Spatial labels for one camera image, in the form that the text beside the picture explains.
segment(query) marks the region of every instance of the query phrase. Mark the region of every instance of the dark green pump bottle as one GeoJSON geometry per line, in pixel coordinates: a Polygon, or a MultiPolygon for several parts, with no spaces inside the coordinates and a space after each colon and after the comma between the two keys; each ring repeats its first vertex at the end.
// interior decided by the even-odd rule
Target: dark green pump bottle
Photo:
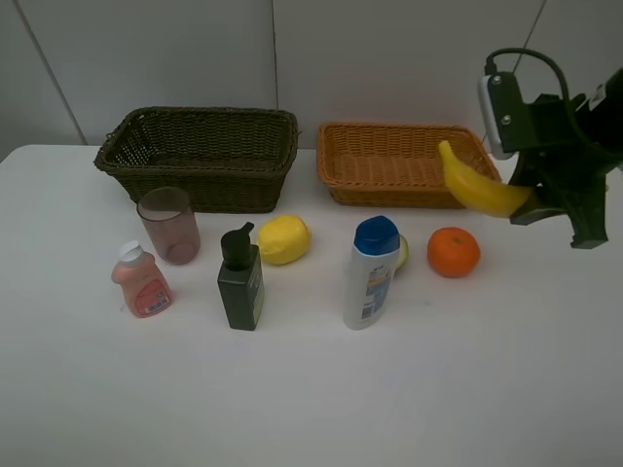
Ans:
{"type": "Polygon", "coordinates": [[[264,303],[260,250],[249,237],[253,227],[247,222],[221,238],[223,265],[218,273],[218,288],[230,328],[244,331],[255,329],[264,303]]]}

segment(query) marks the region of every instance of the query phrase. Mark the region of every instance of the pink plastic cup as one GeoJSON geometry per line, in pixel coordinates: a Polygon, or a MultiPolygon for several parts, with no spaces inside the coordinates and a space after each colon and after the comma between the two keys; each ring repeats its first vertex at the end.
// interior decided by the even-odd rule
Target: pink plastic cup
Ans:
{"type": "Polygon", "coordinates": [[[136,212],[163,260],[172,265],[190,263],[199,253],[202,241],[184,190],[163,187],[140,199],[136,212]]]}

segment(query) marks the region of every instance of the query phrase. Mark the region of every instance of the white shampoo bottle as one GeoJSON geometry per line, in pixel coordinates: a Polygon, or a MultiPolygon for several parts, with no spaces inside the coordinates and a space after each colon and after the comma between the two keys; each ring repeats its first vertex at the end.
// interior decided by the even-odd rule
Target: white shampoo bottle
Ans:
{"type": "Polygon", "coordinates": [[[377,322],[393,280],[400,250],[400,235],[385,216],[373,217],[357,227],[348,269],[344,323],[364,329],[377,322]]]}

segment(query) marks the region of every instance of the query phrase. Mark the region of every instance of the bottle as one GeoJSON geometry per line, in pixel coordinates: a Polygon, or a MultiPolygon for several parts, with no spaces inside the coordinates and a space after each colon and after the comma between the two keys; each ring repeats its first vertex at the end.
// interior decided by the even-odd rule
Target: bottle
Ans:
{"type": "Polygon", "coordinates": [[[221,238],[223,265],[218,273],[218,288],[230,327],[244,331],[255,329],[264,304],[260,250],[249,238],[253,227],[247,222],[221,238]]]}
{"type": "Polygon", "coordinates": [[[138,318],[154,316],[171,305],[171,291],[154,255],[143,251],[137,241],[120,248],[112,279],[121,285],[126,305],[138,318]]]}
{"type": "Polygon", "coordinates": [[[383,314],[400,250],[396,226],[385,216],[357,227],[348,270],[344,323],[351,329],[374,324],[383,314]]]}

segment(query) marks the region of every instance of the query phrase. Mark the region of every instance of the yellow banana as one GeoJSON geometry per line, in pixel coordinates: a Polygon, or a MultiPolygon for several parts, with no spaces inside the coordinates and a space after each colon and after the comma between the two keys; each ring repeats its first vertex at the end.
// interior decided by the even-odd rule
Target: yellow banana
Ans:
{"type": "Polygon", "coordinates": [[[493,217],[509,218],[532,193],[530,187],[515,187],[491,180],[464,162],[448,141],[439,143],[446,186],[465,207],[493,217]]]}

